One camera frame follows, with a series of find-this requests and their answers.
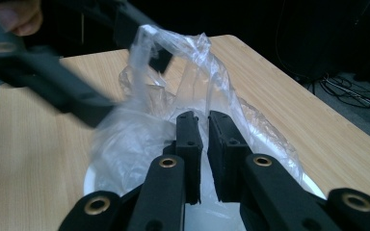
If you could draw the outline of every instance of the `plastic bag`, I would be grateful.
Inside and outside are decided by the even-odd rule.
[[[168,92],[164,78],[147,65],[161,48],[187,60],[176,92]],[[224,64],[209,49],[204,34],[182,36],[149,25],[139,29],[129,65],[119,75],[127,100],[93,137],[94,189],[124,195],[141,185],[151,161],[175,140],[176,117],[191,110],[198,117],[203,141],[201,203],[186,205],[185,230],[245,230],[239,205],[221,203],[215,193],[206,154],[209,111],[231,116],[253,152],[277,158],[299,183],[303,170],[295,148],[263,114],[236,95]]]

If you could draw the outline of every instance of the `wooden table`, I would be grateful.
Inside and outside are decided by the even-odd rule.
[[[324,193],[349,187],[370,194],[370,137],[233,36],[211,38],[239,96],[296,147]],[[63,59],[119,100],[126,50]],[[175,60],[173,84],[183,70]],[[0,87],[0,231],[57,230],[83,196],[93,130],[60,115],[25,89]]]

